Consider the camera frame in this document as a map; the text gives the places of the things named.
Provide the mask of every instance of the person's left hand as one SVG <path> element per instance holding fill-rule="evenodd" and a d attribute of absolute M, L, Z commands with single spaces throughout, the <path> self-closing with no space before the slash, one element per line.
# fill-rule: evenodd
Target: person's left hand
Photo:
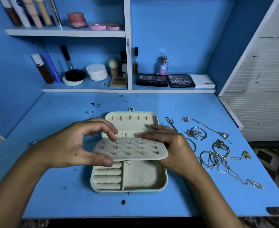
<path fill-rule="evenodd" d="M 93 118 L 74 122 L 70 126 L 52 134 L 30 147 L 23 158 L 30 157 L 43 169 L 63 168 L 79 165 L 107 166 L 113 165 L 113 159 L 104 154 L 94 154 L 82 148 L 82 139 L 86 134 L 97 136 L 102 131 L 111 141 L 116 141 L 118 130 L 102 118 Z"/>

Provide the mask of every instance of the tiled floor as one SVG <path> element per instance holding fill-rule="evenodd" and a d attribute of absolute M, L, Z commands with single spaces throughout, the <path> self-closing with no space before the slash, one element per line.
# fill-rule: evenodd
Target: tiled floor
<path fill-rule="evenodd" d="M 257 157 L 264 165 L 271 178 L 279 188 L 279 142 L 249 142 Z M 148 226 L 149 224 L 176 225 L 177 222 L 186 222 L 191 227 L 205 227 L 202 218 L 94 218 L 94 219 L 50 219 L 50 220 L 24 220 L 20 228 L 52 228 L 65 225 L 67 227 L 83 227 L 95 222 L 103 225 L 117 224 L 127 227 Z M 279 217 L 242 217 L 244 228 L 279 228 Z"/>

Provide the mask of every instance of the forearm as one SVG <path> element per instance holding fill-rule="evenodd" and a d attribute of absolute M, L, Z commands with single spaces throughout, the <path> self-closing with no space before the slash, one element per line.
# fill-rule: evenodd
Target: forearm
<path fill-rule="evenodd" d="M 243 228 L 209 174 L 201 165 L 196 174 L 186 176 L 186 181 L 195 196 L 202 217 L 209 228 Z"/>
<path fill-rule="evenodd" d="M 0 228 L 17 227 L 34 188 L 46 170 L 23 155 L 0 182 Z"/>

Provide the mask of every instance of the open jewelry box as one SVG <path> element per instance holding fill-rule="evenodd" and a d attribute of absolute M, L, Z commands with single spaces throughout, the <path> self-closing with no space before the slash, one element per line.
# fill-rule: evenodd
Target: open jewelry box
<path fill-rule="evenodd" d="M 142 139 L 158 125 L 152 112 L 111 112 L 105 119 L 117 129 L 117 141 L 112 142 L 105 133 L 93 148 L 93 153 L 103 153 L 113 158 L 111 168 L 94 166 L 91 186 L 96 192 L 160 191 L 168 182 L 167 170 L 157 160 L 168 156 L 162 142 Z"/>

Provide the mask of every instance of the white wooden wall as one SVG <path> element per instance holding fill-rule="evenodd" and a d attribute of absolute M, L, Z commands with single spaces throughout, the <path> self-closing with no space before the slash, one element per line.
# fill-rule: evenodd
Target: white wooden wall
<path fill-rule="evenodd" d="M 247 141 L 279 140 L 279 0 L 256 38 L 221 100 L 244 129 Z"/>

